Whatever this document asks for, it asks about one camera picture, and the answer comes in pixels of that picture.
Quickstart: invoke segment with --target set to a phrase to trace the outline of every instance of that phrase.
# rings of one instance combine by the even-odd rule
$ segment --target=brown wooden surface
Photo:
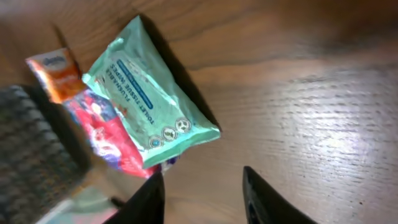
[[[1,84],[34,82],[54,27],[87,71],[139,12],[223,130],[166,174],[166,223],[244,223],[243,165],[320,223],[398,222],[396,1],[1,0]],[[143,182],[104,173],[124,197]]]

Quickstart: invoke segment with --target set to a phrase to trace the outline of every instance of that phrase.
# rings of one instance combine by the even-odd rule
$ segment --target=red snack wrapper
[[[111,167],[145,178],[159,169],[159,165],[142,168],[142,157],[109,100],[87,89],[65,106],[89,136],[94,153]]]

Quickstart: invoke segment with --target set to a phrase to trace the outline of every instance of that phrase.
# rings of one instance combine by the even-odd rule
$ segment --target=blue stripe
[[[149,109],[152,109],[154,105],[150,102],[148,96],[144,93],[144,90],[142,90],[141,86],[138,85],[138,82],[133,77],[133,75],[131,75],[130,71],[126,68],[126,66],[123,64],[123,62],[120,59],[117,61],[117,64],[119,65],[123,73],[126,75],[131,85],[136,89],[138,95],[141,96],[141,99],[144,101],[144,103],[148,106]]]

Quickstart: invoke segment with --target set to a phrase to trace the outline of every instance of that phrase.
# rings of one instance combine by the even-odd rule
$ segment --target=wood grain
[[[223,130],[166,174],[166,223],[244,223],[244,165],[320,223],[397,223],[396,1],[0,1],[1,84],[35,82],[24,58],[60,47],[53,26],[87,71],[138,13]]]

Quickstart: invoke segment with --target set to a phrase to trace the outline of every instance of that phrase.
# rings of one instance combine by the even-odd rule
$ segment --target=plastic packaging
[[[111,167],[145,178],[160,169],[142,169],[142,157],[107,99],[87,89],[65,106],[89,136],[94,153]]]
[[[220,137],[219,129],[174,82],[140,17],[108,45],[83,81],[112,101],[144,167]]]
[[[54,103],[62,103],[86,88],[68,49],[58,49],[26,59]]]

